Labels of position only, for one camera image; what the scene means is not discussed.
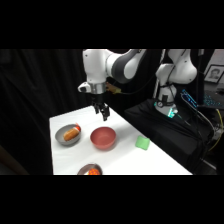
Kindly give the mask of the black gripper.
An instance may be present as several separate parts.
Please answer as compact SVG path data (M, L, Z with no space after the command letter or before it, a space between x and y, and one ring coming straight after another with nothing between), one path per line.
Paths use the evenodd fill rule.
M101 114L103 116L103 120L106 121L108 119L108 117L110 116L109 106L105 105L106 94L105 93L103 93L103 94L92 94L91 99L92 99L92 104L94 105L94 109L95 109L96 114L98 114L101 111Z

